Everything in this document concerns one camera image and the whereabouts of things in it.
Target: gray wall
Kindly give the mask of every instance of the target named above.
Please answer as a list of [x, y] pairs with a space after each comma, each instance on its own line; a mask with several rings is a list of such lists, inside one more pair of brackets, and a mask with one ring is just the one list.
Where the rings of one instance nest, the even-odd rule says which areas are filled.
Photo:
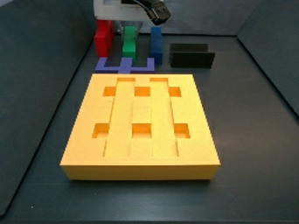
[[0, 216], [91, 36], [71, 0], [14, 0], [0, 7]]
[[237, 38], [299, 115], [297, 12], [297, 0], [264, 0]]

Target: rectangular slot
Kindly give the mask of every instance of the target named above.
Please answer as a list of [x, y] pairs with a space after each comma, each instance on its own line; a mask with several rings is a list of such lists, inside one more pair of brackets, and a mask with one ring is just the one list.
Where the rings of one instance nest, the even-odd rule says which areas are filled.
[[115, 87], [105, 87], [102, 96], [115, 96]]
[[176, 138], [190, 138], [188, 123], [176, 123], [173, 125], [173, 133]]
[[91, 133], [91, 138], [106, 138], [107, 137], [107, 123], [95, 123]]
[[178, 87], [169, 87], [169, 96], [170, 97], [182, 97], [181, 89]]
[[133, 123], [132, 124], [132, 138], [152, 138], [150, 123]]
[[134, 96], [150, 96], [150, 88], [134, 87]]
[[136, 78], [130, 78], [130, 77], [117, 78], [115, 81], [136, 81]]
[[149, 81], [165, 81], [168, 83], [168, 78], [150, 78]]

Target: yellow block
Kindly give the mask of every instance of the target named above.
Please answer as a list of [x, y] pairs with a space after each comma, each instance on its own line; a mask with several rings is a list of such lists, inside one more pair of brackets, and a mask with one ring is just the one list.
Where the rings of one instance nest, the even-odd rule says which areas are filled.
[[59, 166], [69, 179], [212, 179], [220, 161], [189, 74], [93, 74]]

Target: toy block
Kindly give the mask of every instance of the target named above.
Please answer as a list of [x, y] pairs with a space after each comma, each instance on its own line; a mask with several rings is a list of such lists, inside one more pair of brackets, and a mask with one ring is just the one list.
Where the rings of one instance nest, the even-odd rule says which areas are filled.
[[111, 47], [114, 37], [113, 23], [107, 20], [97, 20], [97, 32], [94, 35], [94, 44], [98, 57], [107, 56], [107, 50]]
[[136, 61], [136, 28], [133, 26], [125, 26], [123, 29], [122, 57]]
[[146, 67], [132, 67], [132, 58], [121, 58], [119, 66], [106, 66], [107, 58], [99, 58], [95, 66], [95, 73], [102, 74], [136, 74], [152, 73], [154, 71], [154, 59], [146, 59]]
[[205, 44], [170, 44], [170, 66], [210, 68], [214, 52]]
[[144, 74], [154, 72], [154, 59], [146, 58], [146, 66], [145, 67], [130, 67], [130, 74]]
[[153, 58], [154, 64], [161, 65], [164, 59], [164, 43], [161, 27], [150, 29], [150, 52], [149, 57]]
[[93, 74], [59, 161], [69, 179], [212, 179], [220, 167], [189, 74]]

